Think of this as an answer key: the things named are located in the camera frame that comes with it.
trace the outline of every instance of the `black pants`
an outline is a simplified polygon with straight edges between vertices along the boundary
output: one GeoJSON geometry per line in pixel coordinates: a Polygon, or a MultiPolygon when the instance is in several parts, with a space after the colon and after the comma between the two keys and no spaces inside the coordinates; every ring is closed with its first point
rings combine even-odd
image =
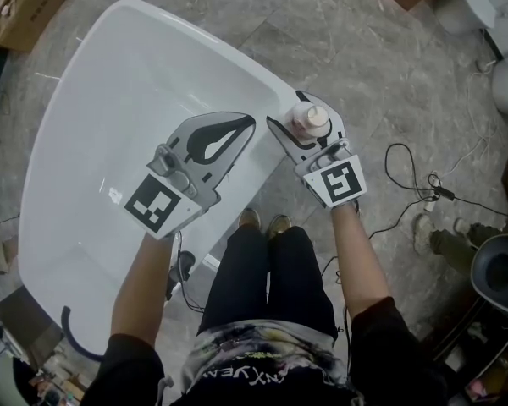
{"type": "Polygon", "coordinates": [[[333,306],[302,228],[289,228],[268,242],[246,225],[228,239],[199,332],[250,319],[291,321],[337,338],[333,306]]]}

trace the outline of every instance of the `person's foot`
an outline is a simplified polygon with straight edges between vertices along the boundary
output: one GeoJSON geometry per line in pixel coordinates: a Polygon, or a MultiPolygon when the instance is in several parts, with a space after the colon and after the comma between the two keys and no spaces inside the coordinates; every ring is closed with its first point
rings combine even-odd
{"type": "Polygon", "coordinates": [[[262,220],[259,214],[254,211],[251,207],[246,207],[243,212],[239,215],[238,227],[241,226],[252,226],[258,230],[262,230],[262,220]]]}
{"type": "Polygon", "coordinates": [[[468,232],[471,231],[471,224],[465,221],[463,218],[457,218],[454,222],[454,232],[460,234],[464,238],[467,237],[468,232]]]}
{"type": "Polygon", "coordinates": [[[414,250],[419,255],[431,252],[431,234],[436,231],[433,221],[424,213],[418,215],[414,222],[414,250]]]}
{"type": "Polygon", "coordinates": [[[273,218],[271,224],[269,224],[266,233],[268,240],[271,240],[277,234],[284,233],[290,227],[291,227],[290,217],[287,217],[286,215],[277,215],[275,218],[273,218]]]}

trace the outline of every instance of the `cardboard box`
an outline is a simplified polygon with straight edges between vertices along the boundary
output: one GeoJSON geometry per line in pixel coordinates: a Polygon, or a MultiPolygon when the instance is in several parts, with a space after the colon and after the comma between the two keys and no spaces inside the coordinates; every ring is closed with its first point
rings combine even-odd
{"type": "Polygon", "coordinates": [[[64,0],[1,0],[0,47],[30,52],[64,0]]]}

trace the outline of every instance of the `floor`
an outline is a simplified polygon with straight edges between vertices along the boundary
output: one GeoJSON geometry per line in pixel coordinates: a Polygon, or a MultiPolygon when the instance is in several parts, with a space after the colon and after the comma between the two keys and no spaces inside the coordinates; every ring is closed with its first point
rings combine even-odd
{"type": "MultiPolygon", "coordinates": [[[[12,54],[0,90],[0,220],[19,212],[30,150],[53,90],[91,25],[117,0],[68,0],[29,55],[12,54]]],[[[467,114],[467,81],[475,60],[493,56],[480,36],[447,36],[437,25],[429,2],[409,13],[392,0],[145,0],[165,8],[238,47],[298,89],[308,89],[341,113],[354,151],[367,180],[361,198],[362,220],[368,233],[392,224],[415,200],[398,189],[384,173],[389,144],[406,143],[414,154],[418,178],[433,170],[444,173],[477,143],[467,114]]],[[[508,119],[496,111],[489,93],[489,77],[471,80],[470,108],[479,134],[497,128],[489,149],[480,146],[452,174],[444,186],[460,197],[504,210],[500,176],[508,154],[508,119]]],[[[389,170],[401,182],[411,182],[406,151],[390,154],[389,170]]],[[[324,266],[335,255],[329,214],[304,189],[283,160],[252,204],[268,224],[277,213],[290,215],[309,233],[324,266]]],[[[399,227],[373,238],[373,246],[387,273],[396,303],[419,337],[429,333],[433,315],[459,277],[439,257],[418,257],[412,248],[412,218],[422,210],[413,206],[399,227]]],[[[456,217],[501,226],[495,214],[460,202],[441,200],[433,219],[451,227],[456,217]]],[[[16,233],[17,220],[0,226],[0,240],[16,233]]],[[[225,238],[211,254],[219,258],[225,238]]],[[[344,301],[335,283],[336,263],[324,283],[342,326],[344,301]]],[[[214,272],[201,268],[190,280],[196,299],[207,297],[214,272]]],[[[199,316],[181,298],[168,303],[164,337],[158,351],[171,374],[177,375],[199,316]]],[[[337,342],[345,357],[345,343],[337,342]]]]}

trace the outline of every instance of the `white bottle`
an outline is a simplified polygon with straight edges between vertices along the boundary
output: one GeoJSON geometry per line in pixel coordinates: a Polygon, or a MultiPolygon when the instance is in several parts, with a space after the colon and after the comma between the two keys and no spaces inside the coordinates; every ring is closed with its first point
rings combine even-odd
{"type": "Polygon", "coordinates": [[[324,137],[331,126],[325,108],[301,101],[290,110],[291,126],[298,139],[309,140],[324,137]]]}

